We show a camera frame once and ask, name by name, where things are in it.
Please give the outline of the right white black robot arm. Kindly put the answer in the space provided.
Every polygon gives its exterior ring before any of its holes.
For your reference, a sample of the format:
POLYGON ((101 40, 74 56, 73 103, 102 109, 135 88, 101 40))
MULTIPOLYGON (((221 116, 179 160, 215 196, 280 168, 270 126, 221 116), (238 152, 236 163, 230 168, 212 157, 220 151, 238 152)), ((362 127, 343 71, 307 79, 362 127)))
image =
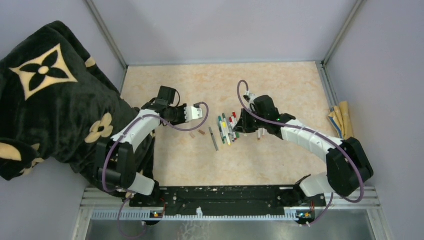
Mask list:
POLYGON ((307 206, 320 194, 337 194, 351 203, 365 196, 365 182, 374 170, 361 143, 354 137, 342 139, 312 129, 288 113, 281 114, 268 95, 247 92, 238 95, 242 110, 234 131, 253 133, 265 129, 283 141, 309 151, 326 165, 326 172, 307 175, 295 183, 293 200, 307 206))

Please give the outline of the yellow cap white marker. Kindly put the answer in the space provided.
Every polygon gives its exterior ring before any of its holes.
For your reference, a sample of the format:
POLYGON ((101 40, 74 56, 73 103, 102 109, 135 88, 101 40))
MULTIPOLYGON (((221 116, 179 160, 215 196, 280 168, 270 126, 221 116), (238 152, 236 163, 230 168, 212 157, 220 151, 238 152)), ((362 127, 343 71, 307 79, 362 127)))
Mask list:
POLYGON ((225 133, 227 143, 228 143, 228 145, 231 145, 232 144, 232 136, 231 136, 231 133, 228 129, 228 126, 227 126, 227 124, 224 120, 221 122, 221 124, 222 124, 223 131, 225 133))

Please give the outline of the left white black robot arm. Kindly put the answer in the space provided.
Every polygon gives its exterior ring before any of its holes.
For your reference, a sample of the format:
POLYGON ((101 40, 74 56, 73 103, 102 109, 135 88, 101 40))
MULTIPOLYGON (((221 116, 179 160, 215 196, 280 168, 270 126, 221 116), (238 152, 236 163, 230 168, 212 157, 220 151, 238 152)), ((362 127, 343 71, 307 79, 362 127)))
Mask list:
POLYGON ((161 194, 155 190, 155 181, 137 170, 136 152, 160 126, 161 119, 173 126, 187 122, 188 106, 173 105, 179 94, 174 88, 161 86, 157 97, 146 103, 123 130, 97 143, 93 178, 101 190, 140 194, 141 200, 149 207, 160 202, 161 194))

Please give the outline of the houndstooth patterned pen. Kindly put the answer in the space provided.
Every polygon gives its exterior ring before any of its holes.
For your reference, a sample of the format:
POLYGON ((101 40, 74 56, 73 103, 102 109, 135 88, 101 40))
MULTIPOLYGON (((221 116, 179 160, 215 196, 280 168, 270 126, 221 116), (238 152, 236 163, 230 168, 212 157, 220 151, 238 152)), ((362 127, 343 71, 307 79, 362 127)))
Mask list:
POLYGON ((219 151, 219 147, 218 147, 218 144, 217 144, 217 141, 216 141, 214 132, 213 132, 213 130, 212 130, 212 128, 210 126, 208 127, 208 130, 209 130, 209 133, 210 133, 210 136, 211 136, 213 145, 214 145, 214 149, 215 149, 216 152, 218 152, 219 151))

